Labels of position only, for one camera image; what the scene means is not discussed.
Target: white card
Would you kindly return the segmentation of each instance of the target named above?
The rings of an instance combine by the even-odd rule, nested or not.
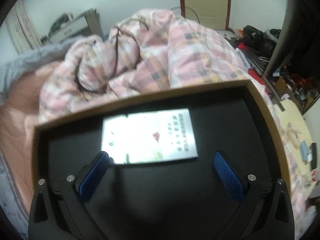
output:
[[[106,117],[101,150],[115,164],[198,157],[188,109]]]

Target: black foam insert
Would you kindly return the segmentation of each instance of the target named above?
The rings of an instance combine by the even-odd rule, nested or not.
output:
[[[280,177],[275,148],[258,106],[246,88],[205,92],[130,106],[109,115],[188,108],[199,157],[108,169],[85,206],[110,240],[214,239],[238,207],[212,168],[223,150],[244,174]],[[53,190],[100,151],[103,116],[43,133],[39,173]]]

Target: curtain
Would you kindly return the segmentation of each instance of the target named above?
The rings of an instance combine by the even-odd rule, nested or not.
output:
[[[15,3],[5,23],[18,54],[42,46],[39,35],[26,12],[24,0],[18,0]]]

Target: wire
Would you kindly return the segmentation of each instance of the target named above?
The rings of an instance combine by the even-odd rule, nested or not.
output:
[[[140,22],[140,23],[142,23],[146,28],[147,28],[147,30],[149,31],[149,27],[148,27],[148,25],[143,21],[143,20],[141,20],[141,19],[137,19],[137,18],[129,18],[129,19],[127,19],[127,20],[125,20],[124,22],[122,22],[121,24],[120,24],[120,26],[118,27],[118,26],[114,26],[113,28],[116,28],[117,29],[117,34],[116,34],[116,36],[115,36],[115,38],[116,38],[116,44],[115,44],[115,53],[116,53],[116,55],[115,55],[115,59],[116,59],[116,62],[115,62],[115,67],[114,67],[114,70],[113,70],[113,73],[112,73],[112,75],[111,75],[111,77],[113,77],[115,74],[116,74],[116,70],[117,70],[117,66],[118,66],[118,61],[119,61],[119,52],[118,52],[118,38],[119,38],[119,36],[120,36],[120,33],[121,33],[121,27],[123,27],[124,25],[126,25],[127,23],[129,23],[129,22],[131,22],[131,21],[138,21],[138,22]],[[87,89],[87,88],[85,88],[81,83],[80,83],[80,80],[79,80],[79,67],[80,67],[80,60],[79,60],[79,64],[77,64],[76,65],[76,76],[75,76],[75,83],[78,85],[78,88],[79,88],[79,90],[81,91],[86,91],[86,92],[89,92],[89,93],[101,93],[101,89],[98,89],[98,90],[89,90],[89,89]],[[119,96],[117,95],[117,93],[113,90],[113,88],[109,85],[109,87],[110,87],[110,89],[115,93],[115,95],[119,98]]]
[[[170,10],[172,11],[172,10],[179,9],[179,8],[181,8],[181,6],[173,7],[173,8],[171,8]],[[185,8],[193,11],[194,14],[196,15],[197,19],[198,19],[198,23],[200,23],[200,20],[199,20],[199,17],[198,17],[198,15],[197,15],[197,13],[196,13],[192,8],[190,8],[190,7],[188,7],[188,6],[185,6]]]

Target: door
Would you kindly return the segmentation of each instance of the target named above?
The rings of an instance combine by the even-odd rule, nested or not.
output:
[[[185,6],[197,13],[203,26],[215,30],[225,29],[228,0],[185,0]],[[198,21],[194,12],[188,8],[186,8],[186,18]]]

